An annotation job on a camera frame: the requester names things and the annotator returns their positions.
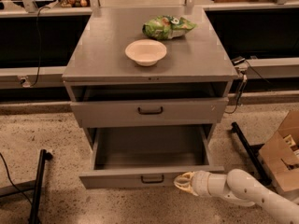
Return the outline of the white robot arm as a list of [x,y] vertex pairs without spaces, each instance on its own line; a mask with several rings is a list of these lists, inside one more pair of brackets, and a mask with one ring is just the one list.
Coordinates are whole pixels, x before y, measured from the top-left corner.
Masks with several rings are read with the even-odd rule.
[[257,204],[280,224],[299,224],[298,204],[266,188],[240,169],[234,169],[227,175],[188,172],[177,176],[174,185],[194,196],[218,197],[242,206]]

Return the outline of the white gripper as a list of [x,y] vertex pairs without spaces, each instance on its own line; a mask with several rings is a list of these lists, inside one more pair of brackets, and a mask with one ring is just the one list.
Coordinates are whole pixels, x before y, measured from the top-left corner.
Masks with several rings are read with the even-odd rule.
[[187,172],[177,176],[174,183],[178,189],[188,192],[193,196],[210,197],[208,189],[209,177],[210,172]]

